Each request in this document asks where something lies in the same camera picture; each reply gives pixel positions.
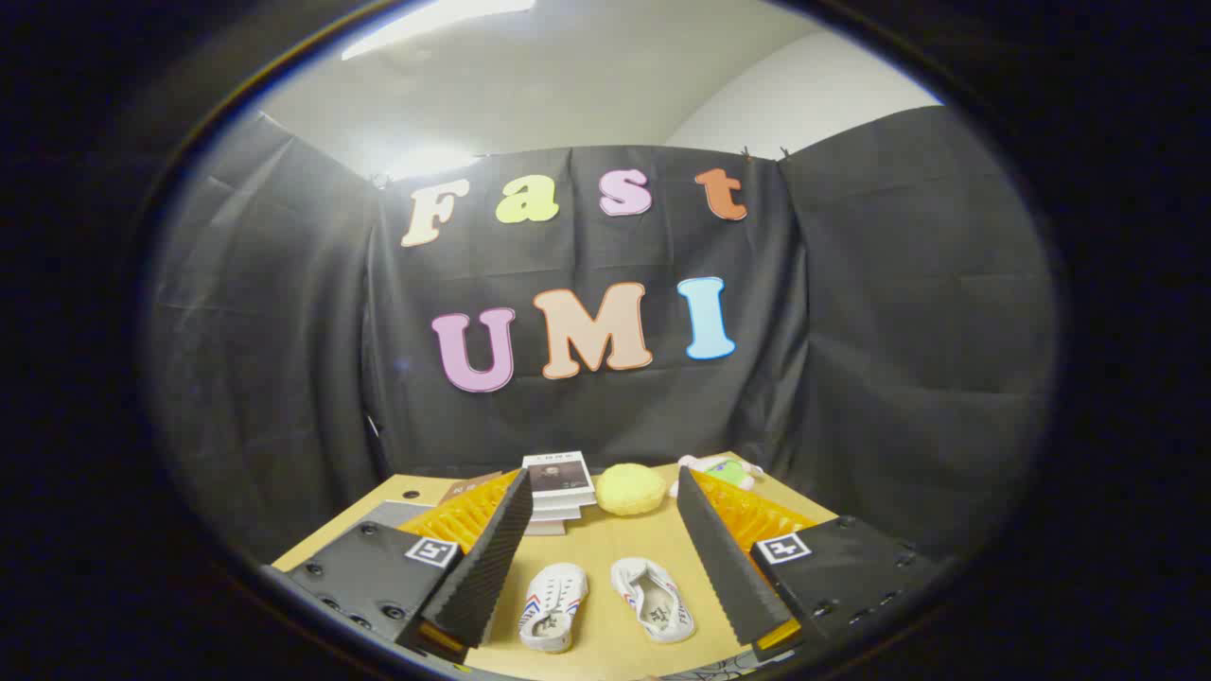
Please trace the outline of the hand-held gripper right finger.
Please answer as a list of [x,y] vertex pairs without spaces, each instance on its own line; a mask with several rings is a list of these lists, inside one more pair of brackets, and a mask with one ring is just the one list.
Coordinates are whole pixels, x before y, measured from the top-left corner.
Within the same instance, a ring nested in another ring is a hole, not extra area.
[[947,561],[851,515],[814,522],[684,468],[677,508],[737,642],[816,662],[922,603]]

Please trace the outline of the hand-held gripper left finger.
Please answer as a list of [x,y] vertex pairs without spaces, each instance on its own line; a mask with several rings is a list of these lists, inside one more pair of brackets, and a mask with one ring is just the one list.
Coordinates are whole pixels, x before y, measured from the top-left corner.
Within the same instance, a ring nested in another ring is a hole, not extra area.
[[490,629],[532,510],[530,479],[513,470],[404,523],[355,522],[264,573],[365,637],[458,663]]

